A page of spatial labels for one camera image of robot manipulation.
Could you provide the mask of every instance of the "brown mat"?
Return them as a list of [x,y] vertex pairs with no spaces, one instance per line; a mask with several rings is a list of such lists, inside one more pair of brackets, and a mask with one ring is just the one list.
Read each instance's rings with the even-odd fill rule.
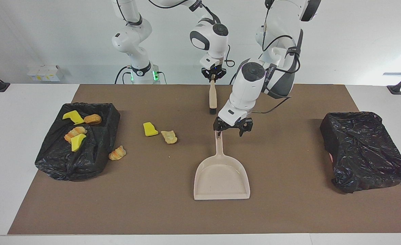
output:
[[[230,87],[218,86],[219,107]],[[224,132],[224,151],[244,165],[248,200],[195,201],[194,174],[214,154],[208,86],[81,85],[73,102],[112,102],[117,145],[128,155],[84,182],[38,171],[9,234],[234,234],[401,232],[401,185],[341,194],[319,125],[328,112],[357,111],[342,85],[296,85],[293,98],[253,115],[252,132]],[[278,101],[262,94],[256,110]],[[145,137],[142,123],[179,141]]]

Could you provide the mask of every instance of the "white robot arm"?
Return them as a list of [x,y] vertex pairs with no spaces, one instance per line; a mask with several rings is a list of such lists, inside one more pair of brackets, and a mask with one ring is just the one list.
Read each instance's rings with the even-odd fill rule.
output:
[[260,93],[287,99],[300,68],[303,31],[300,21],[315,15],[321,0],[266,0],[266,21],[256,34],[262,48],[258,59],[245,60],[239,67],[232,93],[218,113],[214,130],[239,128],[240,136],[252,129],[249,118]]
[[125,27],[112,37],[113,46],[131,58],[131,77],[136,84],[152,84],[159,77],[158,68],[150,62],[146,50],[139,46],[152,33],[151,24],[138,12],[135,0],[112,0],[116,16]]
[[190,40],[194,47],[205,50],[207,53],[200,60],[203,67],[202,73],[208,79],[215,76],[216,79],[226,74],[221,65],[224,62],[227,50],[228,29],[220,22],[201,0],[155,0],[158,4],[149,0],[153,5],[160,8],[173,8],[178,5],[188,7],[199,17],[199,22],[190,33]]

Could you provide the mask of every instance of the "crumpled black plastic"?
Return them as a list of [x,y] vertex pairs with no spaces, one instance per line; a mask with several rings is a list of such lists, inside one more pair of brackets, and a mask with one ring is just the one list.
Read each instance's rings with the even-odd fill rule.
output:
[[341,191],[353,193],[401,183],[401,154],[372,112],[328,113],[320,125]]
[[[97,125],[74,125],[70,119],[63,120],[67,112],[77,110],[82,118],[98,114],[102,122]],[[113,104],[64,104],[49,129],[37,155],[35,166],[55,180],[87,180],[100,174],[115,143],[120,114]],[[64,139],[74,127],[87,130],[87,138],[77,152]]]

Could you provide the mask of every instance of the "white table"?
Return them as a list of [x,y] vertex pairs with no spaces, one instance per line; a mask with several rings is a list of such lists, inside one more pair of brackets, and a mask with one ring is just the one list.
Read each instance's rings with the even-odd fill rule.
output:
[[[6,235],[36,174],[35,157],[79,85],[12,84],[0,93],[0,244],[401,244],[401,234]],[[361,111],[380,115],[401,152],[401,96],[385,87],[347,86]]]

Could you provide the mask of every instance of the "dustpan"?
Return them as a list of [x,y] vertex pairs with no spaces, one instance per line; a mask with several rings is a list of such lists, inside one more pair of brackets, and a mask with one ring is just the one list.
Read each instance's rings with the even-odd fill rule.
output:
[[216,155],[203,160],[194,176],[195,200],[248,199],[249,180],[243,165],[223,153],[223,132],[215,131]]

